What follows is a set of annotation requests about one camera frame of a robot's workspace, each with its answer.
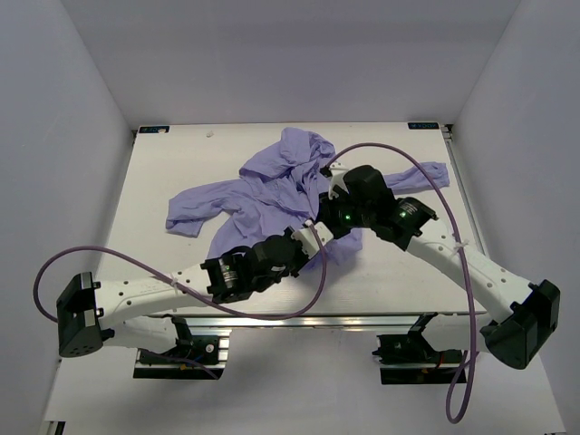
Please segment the lavender zip-up hooded jacket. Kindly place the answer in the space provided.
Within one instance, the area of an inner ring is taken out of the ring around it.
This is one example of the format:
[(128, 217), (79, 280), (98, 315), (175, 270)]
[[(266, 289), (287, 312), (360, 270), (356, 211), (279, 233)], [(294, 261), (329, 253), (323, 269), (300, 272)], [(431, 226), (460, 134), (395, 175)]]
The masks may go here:
[(234, 247), (251, 247), (287, 227), (300, 228), (316, 218), (319, 197), (328, 193), (329, 181), (320, 169), (334, 154), (334, 145), (321, 135), (285, 128), (278, 142), (240, 168), (236, 179), (190, 188), (172, 198), (165, 228), (170, 234), (197, 237), (206, 221), (227, 213), (210, 243), (210, 258)]

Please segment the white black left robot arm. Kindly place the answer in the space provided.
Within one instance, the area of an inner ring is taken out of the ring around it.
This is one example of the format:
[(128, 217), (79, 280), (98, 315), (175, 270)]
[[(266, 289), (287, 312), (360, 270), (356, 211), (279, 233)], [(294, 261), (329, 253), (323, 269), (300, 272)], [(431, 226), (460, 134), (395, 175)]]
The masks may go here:
[(231, 313), (231, 304), (246, 301), (284, 278), (296, 277), (332, 240), (326, 227), (311, 225), (270, 236), (252, 247), (236, 247), (200, 265), (170, 275), (150, 268), (137, 280), (96, 281), (92, 273), (75, 275), (56, 301), (59, 354), (77, 358), (106, 343), (186, 359), (191, 339), (183, 327), (169, 331), (153, 325), (155, 313), (193, 305)]

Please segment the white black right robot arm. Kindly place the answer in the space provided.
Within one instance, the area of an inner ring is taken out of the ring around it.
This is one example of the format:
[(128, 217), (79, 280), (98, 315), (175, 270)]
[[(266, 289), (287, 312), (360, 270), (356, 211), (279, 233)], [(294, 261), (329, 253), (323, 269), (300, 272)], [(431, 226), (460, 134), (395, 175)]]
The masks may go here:
[(416, 198), (397, 198), (379, 170), (347, 170), (334, 163), (321, 170), (330, 181), (320, 197), (318, 220), (335, 238), (369, 228), (379, 239), (438, 269), (486, 312), (424, 314), (409, 330), (409, 348), (427, 362), (447, 350), (475, 347), (505, 365), (525, 369), (558, 323), (560, 291), (548, 280), (533, 284), (494, 263), (470, 246), (461, 246), (436, 212)]

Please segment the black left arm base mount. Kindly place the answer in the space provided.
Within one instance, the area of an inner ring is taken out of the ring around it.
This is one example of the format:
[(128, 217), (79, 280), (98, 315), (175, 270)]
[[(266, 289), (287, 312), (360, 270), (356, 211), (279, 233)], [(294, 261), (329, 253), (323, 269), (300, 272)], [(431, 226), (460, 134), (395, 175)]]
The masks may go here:
[(163, 353), (139, 349), (133, 378), (219, 380), (227, 362), (229, 333), (192, 332), (187, 320), (181, 317), (170, 318), (169, 324), (175, 335), (172, 346)]

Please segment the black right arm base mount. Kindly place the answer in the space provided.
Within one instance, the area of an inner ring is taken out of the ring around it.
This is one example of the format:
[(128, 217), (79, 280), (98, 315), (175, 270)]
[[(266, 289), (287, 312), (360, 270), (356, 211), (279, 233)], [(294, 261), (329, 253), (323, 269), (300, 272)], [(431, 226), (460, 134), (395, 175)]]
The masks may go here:
[(449, 385), (462, 361), (460, 350), (435, 351), (422, 336), (437, 313), (422, 314), (404, 334), (378, 335), (372, 353), (382, 385)]

